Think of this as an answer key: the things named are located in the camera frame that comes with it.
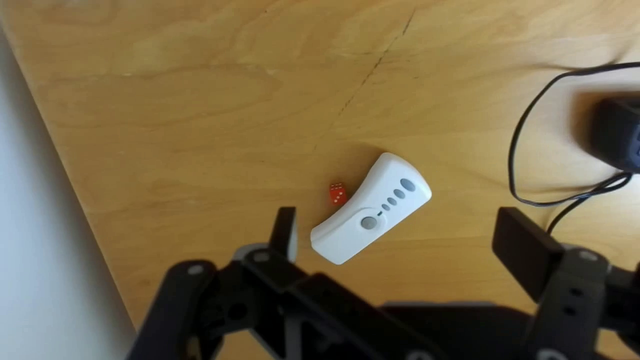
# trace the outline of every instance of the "gray button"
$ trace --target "gray button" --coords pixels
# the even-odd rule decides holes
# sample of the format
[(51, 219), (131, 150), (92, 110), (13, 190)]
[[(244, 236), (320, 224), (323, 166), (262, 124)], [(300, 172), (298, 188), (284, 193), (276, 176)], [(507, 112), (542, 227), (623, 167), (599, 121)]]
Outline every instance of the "gray button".
[(416, 190), (416, 183), (407, 178), (400, 178), (400, 185), (407, 191), (414, 191)]
[(377, 218), (374, 218), (374, 216), (364, 216), (364, 218), (359, 219), (359, 225), (365, 227), (365, 229), (376, 227), (376, 224), (377, 224)]

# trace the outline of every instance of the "black metal bracket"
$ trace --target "black metal bracket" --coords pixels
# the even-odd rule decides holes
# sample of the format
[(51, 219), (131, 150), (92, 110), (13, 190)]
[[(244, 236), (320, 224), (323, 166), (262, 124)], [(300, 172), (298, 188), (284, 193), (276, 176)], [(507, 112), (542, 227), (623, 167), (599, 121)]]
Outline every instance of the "black metal bracket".
[(293, 219), (293, 208), (280, 208), (267, 243), (237, 251), (222, 269), (206, 260), (169, 267), (129, 360), (208, 360), (237, 329), (274, 358), (581, 360), (601, 358), (598, 327), (638, 352), (638, 269), (564, 248), (514, 208), (499, 208), (491, 248), (538, 302), (534, 316), (478, 302), (369, 305), (291, 264)]

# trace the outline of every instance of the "wooden table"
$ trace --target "wooden table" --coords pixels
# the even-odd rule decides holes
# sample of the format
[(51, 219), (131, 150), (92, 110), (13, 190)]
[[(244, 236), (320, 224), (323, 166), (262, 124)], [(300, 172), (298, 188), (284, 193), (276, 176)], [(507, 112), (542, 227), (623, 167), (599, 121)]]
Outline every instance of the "wooden table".
[[(1, 0), (4, 27), (134, 323), (165, 267), (225, 264), (298, 205), (300, 260), (365, 300), (531, 302), (489, 251), (515, 118), (562, 68), (638, 60), (635, 2)], [(534, 112), (518, 156), (531, 195), (612, 167), (571, 136), (638, 72), (569, 80)], [(307, 232), (381, 150), (433, 199), (343, 265)], [(555, 236), (619, 265), (640, 254), (640, 185), (598, 197)], [(551, 210), (524, 208), (539, 224)], [(606, 354), (634, 358), (612, 335)], [(264, 358), (233, 335), (228, 356)]]

